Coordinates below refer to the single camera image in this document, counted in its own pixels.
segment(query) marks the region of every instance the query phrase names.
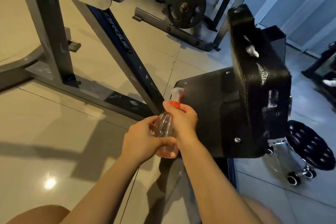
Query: caster wheel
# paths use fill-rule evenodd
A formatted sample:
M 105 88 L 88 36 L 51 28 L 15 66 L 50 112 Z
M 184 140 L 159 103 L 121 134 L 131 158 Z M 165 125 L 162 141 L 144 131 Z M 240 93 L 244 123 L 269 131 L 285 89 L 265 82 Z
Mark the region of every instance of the caster wheel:
M 274 153 L 274 147 L 273 146 L 269 146 L 268 149 L 267 149 L 266 154 L 267 155 L 273 155 L 273 153 Z
M 313 178 L 315 178 L 316 177 L 316 172 L 315 172 L 315 170 L 313 170 L 313 169 L 309 169 L 308 171 L 307 171 L 307 173 L 305 174 L 305 177 L 307 177 L 307 178 L 309 178 L 309 179 L 313 179 Z
M 301 179 L 295 172 L 288 173 L 287 181 L 290 185 L 297 186 L 301 184 Z

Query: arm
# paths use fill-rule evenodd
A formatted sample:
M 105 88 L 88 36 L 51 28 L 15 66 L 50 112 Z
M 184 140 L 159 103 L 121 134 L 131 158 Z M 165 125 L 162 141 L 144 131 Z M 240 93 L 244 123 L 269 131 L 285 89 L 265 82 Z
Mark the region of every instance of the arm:
M 231 185 L 208 150 L 198 140 L 195 128 L 196 112 L 181 104 L 181 110 L 168 102 L 164 108 L 173 116 L 177 132 L 177 145 L 194 189 L 202 223 L 246 223 L 262 222 Z
M 151 136 L 149 126 L 157 118 L 148 117 L 130 127 L 124 136 L 120 157 L 61 224 L 113 223 L 137 168 L 150 159 L 159 147 L 176 143 L 172 137 Z

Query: person's left hand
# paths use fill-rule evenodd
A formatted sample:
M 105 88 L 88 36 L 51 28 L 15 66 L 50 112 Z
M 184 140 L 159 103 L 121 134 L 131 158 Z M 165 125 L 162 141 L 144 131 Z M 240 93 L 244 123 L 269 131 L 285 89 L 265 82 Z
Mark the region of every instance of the person's left hand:
M 124 136 L 121 156 L 136 161 L 137 165 L 150 159 L 161 146 L 174 145 L 174 137 L 153 137 L 150 125 L 158 116 L 147 117 L 132 125 Z

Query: person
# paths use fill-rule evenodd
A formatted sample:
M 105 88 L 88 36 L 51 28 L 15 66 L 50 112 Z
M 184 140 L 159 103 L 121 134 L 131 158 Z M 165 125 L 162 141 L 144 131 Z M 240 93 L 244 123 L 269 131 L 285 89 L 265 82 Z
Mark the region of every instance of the person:
M 126 189 L 138 167 L 157 149 L 177 143 L 195 193 L 203 224 L 281 224 L 261 203 L 241 196 L 198 140 L 197 114 L 190 106 L 163 107 L 173 116 L 176 138 L 153 137 L 152 116 L 132 125 L 124 136 L 122 152 L 113 166 L 70 212 L 62 206 L 41 206 L 22 213 L 8 224 L 108 224 L 113 223 Z

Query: hand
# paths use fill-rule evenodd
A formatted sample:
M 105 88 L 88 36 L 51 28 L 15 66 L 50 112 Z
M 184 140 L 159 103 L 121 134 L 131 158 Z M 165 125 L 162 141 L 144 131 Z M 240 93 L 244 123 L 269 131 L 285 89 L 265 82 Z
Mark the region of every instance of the hand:
M 148 117 L 132 125 L 124 136 L 121 156 L 136 161 L 137 165 L 150 159 L 161 146 L 174 145 L 174 137 L 153 137 L 149 130 L 158 116 Z
M 180 140 L 196 137 L 196 124 L 198 118 L 197 113 L 193 108 L 181 104 L 179 110 L 167 101 L 163 102 L 163 107 L 173 116 L 173 127 L 177 133 L 177 145 L 179 147 Z

